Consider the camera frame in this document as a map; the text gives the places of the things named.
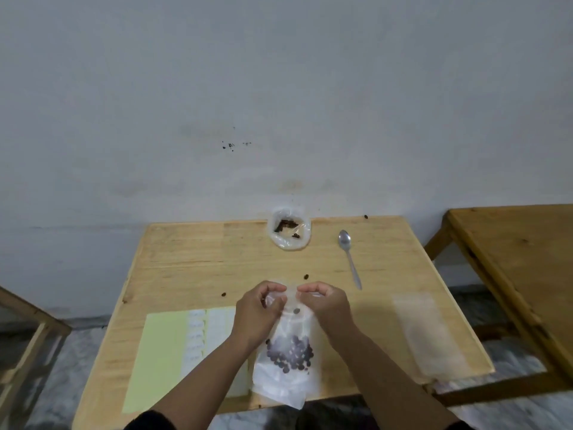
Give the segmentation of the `person's right hand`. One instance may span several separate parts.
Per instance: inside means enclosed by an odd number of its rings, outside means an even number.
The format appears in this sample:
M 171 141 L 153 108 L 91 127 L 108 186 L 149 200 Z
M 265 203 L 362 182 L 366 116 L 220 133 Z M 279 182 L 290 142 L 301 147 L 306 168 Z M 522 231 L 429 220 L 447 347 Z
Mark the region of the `person's right hand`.
M 312 312 L 333 348 L 358 332 L 347 295 L 342 289 L 325 282 L 309 282 L 297 287 L 298 300 L 299 293 L 319 296 L 318 307 Z

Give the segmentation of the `person's left hand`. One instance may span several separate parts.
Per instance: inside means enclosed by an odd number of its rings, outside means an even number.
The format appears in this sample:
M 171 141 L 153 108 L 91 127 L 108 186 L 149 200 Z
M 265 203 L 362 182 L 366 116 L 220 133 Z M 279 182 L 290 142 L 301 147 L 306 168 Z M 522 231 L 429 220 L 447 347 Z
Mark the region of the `person's left hand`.
M 281 318 L 270 317 L 267 296 L 285 295 L 286 291 L 287 287 L 283 284 L 263 281 L 245 292 L 236 303 L 231 338 L 247 355 L 267 339 Z

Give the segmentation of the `clear plastic bag with beans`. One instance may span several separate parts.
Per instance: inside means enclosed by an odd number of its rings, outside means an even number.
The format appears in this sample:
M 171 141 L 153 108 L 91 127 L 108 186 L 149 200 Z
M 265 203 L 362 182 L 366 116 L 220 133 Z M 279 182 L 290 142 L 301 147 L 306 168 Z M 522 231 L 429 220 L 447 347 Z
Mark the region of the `clear plastic bag with beans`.
M 312 366 L 309 372 L 283 374 L 266 356 L 264 341 L 257 349 L 254 360 L 252 392 L 266 398 L 267 402 L 301 410 L 307 400 L 320 393 L 324 337 L 314 313 L 300 303 L 296 293 L 297 286 L 287 288 L 284 294 L 288 301 L 267 339 L 275 339 L 279 335 L 309 336 L 315 354 Z M 295 308 L 300 308 L 297 315 L 293 314 Z

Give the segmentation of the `person's right forearm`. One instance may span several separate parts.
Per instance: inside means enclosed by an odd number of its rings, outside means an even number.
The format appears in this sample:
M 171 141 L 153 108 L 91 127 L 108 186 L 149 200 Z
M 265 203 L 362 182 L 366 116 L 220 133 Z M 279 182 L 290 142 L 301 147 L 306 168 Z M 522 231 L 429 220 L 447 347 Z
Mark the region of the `person's right forearm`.
M 354 325 L 326 333 L 380 430 L 473 430 Z

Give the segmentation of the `person's left forearm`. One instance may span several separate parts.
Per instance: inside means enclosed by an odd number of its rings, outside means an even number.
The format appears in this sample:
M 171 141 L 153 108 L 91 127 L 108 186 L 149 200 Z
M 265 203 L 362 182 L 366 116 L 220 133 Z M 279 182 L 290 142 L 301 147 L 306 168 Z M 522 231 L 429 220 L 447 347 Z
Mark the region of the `person's left forearm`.
M 150 410 L 164 414 L 177 430 L 207 430 L 250 354 L 230 335 Z

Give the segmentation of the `pile of dark coffee beans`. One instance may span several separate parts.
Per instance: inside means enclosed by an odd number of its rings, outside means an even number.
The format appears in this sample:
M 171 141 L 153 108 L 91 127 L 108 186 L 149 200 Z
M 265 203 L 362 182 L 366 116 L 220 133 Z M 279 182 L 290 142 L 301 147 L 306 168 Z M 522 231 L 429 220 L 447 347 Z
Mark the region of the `pile of dark coffee beans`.
M 283 374 L 309 372 L 315 356 L 309 336 L 279 335 L 264 344 L 266 356 Z

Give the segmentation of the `metal spoon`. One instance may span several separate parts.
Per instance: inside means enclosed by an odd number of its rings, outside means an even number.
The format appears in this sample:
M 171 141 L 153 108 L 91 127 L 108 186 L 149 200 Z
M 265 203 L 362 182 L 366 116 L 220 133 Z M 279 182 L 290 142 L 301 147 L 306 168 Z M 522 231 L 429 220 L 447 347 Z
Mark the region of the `metal spoon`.
M 350 250 L 351 250 L 351 237 L 349 235 L 349 233 L 346 230 L 341 230 L 339 232 L 338 235 L 338 244 L 340 246 L 340 248 L 345 252 L 346 256 L 347 256 L 347 260 L 349 263 L 349 267 L 350 267 L 350 271 L 352 274 L 352 278 L 353 281 L 355 283 L 355 286 L 358 290 L 362 290 L 362 282 L 361 279 L 359 277 L 359 274 L 355 268 Z

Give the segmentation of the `open plastic bag, dark pieces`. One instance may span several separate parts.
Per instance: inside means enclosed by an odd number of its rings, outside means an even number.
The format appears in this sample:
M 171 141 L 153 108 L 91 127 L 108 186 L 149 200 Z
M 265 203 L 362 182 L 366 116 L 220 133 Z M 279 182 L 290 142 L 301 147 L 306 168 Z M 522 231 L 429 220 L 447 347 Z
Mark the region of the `open plastic bag, dark pieces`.
M 300 251 L 311 240 L 311 219 L 302 208 L 275 208 L 267 220 L 267 236 L 284 251 Z

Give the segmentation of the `white label sheet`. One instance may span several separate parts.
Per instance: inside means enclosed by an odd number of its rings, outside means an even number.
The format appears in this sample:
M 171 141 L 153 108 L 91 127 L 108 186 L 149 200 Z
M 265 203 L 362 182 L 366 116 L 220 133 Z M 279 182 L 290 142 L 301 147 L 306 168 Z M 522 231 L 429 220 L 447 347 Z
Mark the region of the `white label sheet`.
M 181 381 L 228 339 L 232 332 L 234 317 L 234 306 L 188 312 L 180 369 Z

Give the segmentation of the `empty clear plastic bag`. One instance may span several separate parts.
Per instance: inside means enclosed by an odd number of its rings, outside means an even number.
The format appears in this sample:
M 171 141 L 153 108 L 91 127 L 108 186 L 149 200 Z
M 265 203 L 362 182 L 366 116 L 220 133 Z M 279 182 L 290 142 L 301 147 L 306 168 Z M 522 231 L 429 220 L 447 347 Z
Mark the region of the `empty clear plastic bag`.
M 412 356 L 424 376 L 437 381 L 468 377 L 471 368 L 428 293 L 397 294 L 392 302 Z

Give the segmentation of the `pale yellow paper sheet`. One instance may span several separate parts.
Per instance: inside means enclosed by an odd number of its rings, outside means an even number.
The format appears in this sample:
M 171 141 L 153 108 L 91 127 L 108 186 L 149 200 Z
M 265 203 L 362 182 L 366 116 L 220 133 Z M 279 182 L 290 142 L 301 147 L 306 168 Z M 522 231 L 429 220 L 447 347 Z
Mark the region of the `pale yellow paper sheet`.
M 188 311 L 148 314 L 128 383 L 122 412 L 142 412 L 180 380 Z

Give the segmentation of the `black sleeve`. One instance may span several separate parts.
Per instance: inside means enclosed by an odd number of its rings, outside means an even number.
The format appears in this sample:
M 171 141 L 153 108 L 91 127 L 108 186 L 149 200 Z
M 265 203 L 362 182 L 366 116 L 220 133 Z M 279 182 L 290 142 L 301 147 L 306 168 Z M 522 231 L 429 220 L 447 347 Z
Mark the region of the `black sleeve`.
M 161 412 L 149 410 L 131 420 L 123 430 L 177 430 Z

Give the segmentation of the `wooden side table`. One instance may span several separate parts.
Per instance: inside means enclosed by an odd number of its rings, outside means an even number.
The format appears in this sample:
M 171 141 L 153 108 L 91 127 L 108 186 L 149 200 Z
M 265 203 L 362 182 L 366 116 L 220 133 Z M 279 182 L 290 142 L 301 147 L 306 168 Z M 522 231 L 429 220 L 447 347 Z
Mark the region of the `wooden side table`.
M 509 319 L 474 328 L 481 342 L 516 337 L 546 371 L 435 394 L 445 406 L 573 391 L 573 204 L 449 209 L 425 245 L 454 243 Z

